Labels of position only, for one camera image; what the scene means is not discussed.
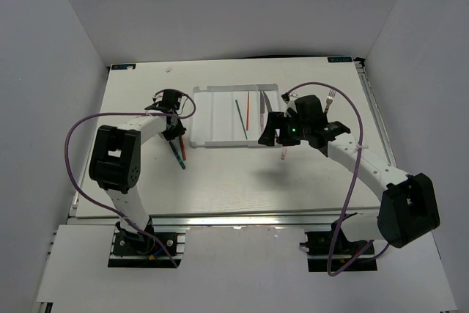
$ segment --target red pencil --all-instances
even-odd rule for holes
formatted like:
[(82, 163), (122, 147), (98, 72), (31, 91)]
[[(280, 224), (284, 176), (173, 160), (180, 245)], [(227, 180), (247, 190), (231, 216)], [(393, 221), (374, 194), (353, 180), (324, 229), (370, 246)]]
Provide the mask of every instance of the red pencil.
[(249, 131), (249, 91), (248, 91), (248, 117), (246, 118), (246, 131)]
[(182, 140), (182, 136), (179, 136), (179, 144), (181, 146), (182, 159), (185, 161), (185, 148), (184, 148), (184, 141)]

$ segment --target utensil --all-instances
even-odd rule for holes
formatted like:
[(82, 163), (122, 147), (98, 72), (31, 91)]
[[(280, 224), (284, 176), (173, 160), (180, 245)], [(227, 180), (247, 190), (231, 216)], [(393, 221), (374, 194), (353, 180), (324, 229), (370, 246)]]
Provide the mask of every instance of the utensil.
[(324, 114), (327, 114), (330, 108), (330, 105), (334, 101), (334, 98), (336, 96), (336, 91), (334, 89), (331, 89), (328, 94), (328, 98), (325, 100), (325, 109), (324, 109)]
[(261, 120), (261, 132), (264, 130), (264, 113), (265, 113), (265, 99), (264, 91), (260, 91), (261, 95), (261, 107), (260, 107), (260, 120)]

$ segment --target black sticker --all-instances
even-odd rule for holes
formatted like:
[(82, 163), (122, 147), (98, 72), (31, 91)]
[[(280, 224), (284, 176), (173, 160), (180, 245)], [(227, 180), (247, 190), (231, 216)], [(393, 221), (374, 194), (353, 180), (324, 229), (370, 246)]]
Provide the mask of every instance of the black sticker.
[(111, 70), (133, 70), (137, 64), (114, 64)]
[(353, 62), (350, 56), (329, 56), (328, 62)]

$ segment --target green pen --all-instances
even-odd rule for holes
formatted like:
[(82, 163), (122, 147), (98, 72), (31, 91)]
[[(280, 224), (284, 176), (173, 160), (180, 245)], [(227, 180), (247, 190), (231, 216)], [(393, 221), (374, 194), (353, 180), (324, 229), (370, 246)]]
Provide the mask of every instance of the green pen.
[(235, 99), (234, 101), (236, 102), (237, 113), (240, 115), (240, 120), (241, 120), (241, 125), (243, 126), (244, 136), (246, 137), (246, 139), (248, 139), (248, 135), (247, 135), (246, 129), (244, 127), (243, 115), (241, 115), (240, 104), (237, 102), (237, 99)]
[(169, 141), (169, 146), (171, 147), (174, 156), (176, 157), (177, 161), (179, 162), (179, 165), (181, 165), (182, 170), (185, 170), (185, 164), (182, 161), (181, 157), (179, 156), (179, 153), (177, 152), (176, 147), (174, 146), (173, 142)]

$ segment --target cable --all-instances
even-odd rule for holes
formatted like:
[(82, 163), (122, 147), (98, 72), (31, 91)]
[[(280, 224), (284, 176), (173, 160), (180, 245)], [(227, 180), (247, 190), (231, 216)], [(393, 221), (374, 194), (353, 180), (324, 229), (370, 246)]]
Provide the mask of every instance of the cable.
[(380, 253), (378, 253), (377, 255), (375, 255), (372, 258), (362, 259), (361, 262), (362, 263), (367, 263), (367, 262), (372, 262), (372, 261), (378, 259), (379, 257), (381, 257), (384, 254), (384, 252), (386, 252), (388, 250), (389, 246), (390, 246), (389, 243), (386, 243), (386, 246), (381, 250)]
[[(189, 117), (192, 117), (195, 113), (196, 113), (196, 103), (193, 101), (193, 99), (191, 97), (189, 97), (189, 95), (187, 95), (186, 93), (184, 92), (181, 92), (181, 91), (178, 91), (180, 93), (182, 93), (183, 95), (187, 96), (188, 99), (191, 101), (192, 105), (193, 105), (193, 111), (189, 114), (189, 115), (186, 115), (184, 117), (179, 117), (175, 114), (166, 114), (166, 113), (151, 113), (150, 115), (153, 116), (153, 117), (175, 117), (177, 119), (188, 119)], [(75, 180), (75, 177), (73, 176), (73, 172), (72, 172), (72, 167), (70, 166), (70, 156), (69, 156), (69, 146), (70, 146), (70, 138), (72, 137), (72, 134), (73, 134), (73, 131), (75, 131), (75, 129), (81, 125), (83, 122), (86, 122), (90, 119), (94, 119), (96, 117), (121, 117), (121, 116), (124, 116), (124, 117), (145, 117), (145, 116), (148, 116), (148, 113), (97, 113), (97, 114), (92, 114), (92, 115), (89, 115), (87, 117), (84, 117), (82, 119), (80, 119), (79, 121), (77, 121), (72, 127), (71, 129), (68, 131), (68, 134), (67, 134), (67, 137), (65, 138), (65, 144), (64, 144), (64, 157), (65, 157), (65, 168), (67, 169), (67, 174), (68, 174), (68, 177), (70, 178), (70, 182), (72, 183), (73, 187), (75, 188), (75, 190), (77, 190), (77, 192), (82, 195), (87, 201), (91, 202), (92, 204), (94, 205), (97, 205), (98, 207), (102, 207), (104, 209), (107, 209), (109, 211), (111, 211), (112, 213), (114, 214), (117, 214), (121, 219), (125, 220), (127, 222), (127, 224), (129, 224), (130, 227), (132, 227), (134, 230), (137, 231), (137, 233), (141, 234), (141, 235), (144, 235), (144, 236), (147, 236), (149, 238), (151, 238), (152, 240), (154, 240), (158, 245), (161, 246), (161, 248), (163, 248), (163, 250), (165, 251), (166, 255), (168, 256), (169, 260), (171, 260), (172, 264), (174, 265), (175, 268), (177, 268), (177, 263), (174, 261), (173, 257), (170, 255), (170, 253), (168, 252), (168, 250), (166, 249), (166, 247), (161, 243), (161, 241), (159, 239), (157, 239), (154, 235), (140, 229), (138, 226), (136, 226), (130, 219), (127, 218), (127, 216), (113, 208), (113, 207), (109, 207), (108, 205), (105, 205), (101, 202), (98, 202), (97, 200), (93, 199), (92, 197), (88, 196), (80, 187), (80, 185), (76, 182)]]
[[(286, 94), (289, 95), (291, 92), (293, 92), (294, 90), (298, 89), (298, 88), (301, 88), (303, 86), (308, 86), (308, 85), (316, 85), (316, 86), (323, 86), (323, 87), (327, 87), (327, 88), (330, 88), (330, 89), (334, 89), (335, 91), (337, 91), (338, 93), (340, 93), (340, 95), (342, 97), (345, 98), (345, 100), (350, 104), (350, 106), (352, 106), (352, 109), (353, 111), (355, 112), (355, 115), (357, 116), (357, 119), (358, 119), (358, 127), (359, 127), (359, 135), (358, 135), (358, 145), (361, 146), (362, 143), (363, 143), (363, 121), (361, 119), (361, 116), (360, 116), (360, 113), (358, 112), (358, 109), (357, 107), (355, 106), (355, 104), (352, 102), (352, 100), (345, 94), (343, 93), (340, 89), (338, 88), (335, 88), (334, 86), (331, 86), (330, 84), (324, 84), (322, 82), (305, 82), (304, 84), (298, 84), (297, 86), (293, 87), (291, 90), (289, 90)], [(350, 203), (350, 199), (352, 198), (352, 193), (353, 193), (353, 189), (355, 188), (355, 184), (357, 182), (357, 179), (358, 179), (358, 171), (360, 170), (360, 160), (361, 160), (361, 154), (362, 154), (363, 150), (361, 148), (358, 148), (358, 152), (357, 152), (357, 161), (355, 162), (355, 168), (353, 169), (353, 176), (352, 176), (352, 181), (350, 181), (350, 187), (349, 187), (349, 191), (347, 192), (347, 196), (345, 197), (345, 201), (344, 201), (344, 206), (342, 207), (342, 211), (340, 212), (340, 216), (339, 216), (339, 220), (337, 221), (337, 225), (336, 225), (336, 228), (334, 230), (334, 233), (333, 233), (333, 236), (332, 236), (332, 242), (330, 243), (330, 248), (329, 248), (329, 255), (328, 255), (328, 275), (329, 276), (337, 276), (339, 275), (342, 271), (344, 271), (345, 269), (347, 269), (349, 266), (351, 266), (354, 261), (357, 260), (357, 258), (359, 258), (360, 255), (362, 255), (372, 244), (373, 244), (373, 240), (369, 241), (355, 256), (353, 256), (347, 263), (345, 263), (344, 265), (342, 265), (338, 270), (336, 270), (335, 272), (332, 272), (332, 257), (333, 257), (333, 253), (334, 253), (334, 249), (336, 247), (336, 243), (337, 243), (337, 237), (339, 236), (339, 232), (340, 232), (340, 228), (342, 226), (342, 223), (344, 222), (345, 220), (345, 217), (346, 217), (346, 212), (347, 212), (347, 208), (349, 206), (349, 203)]]

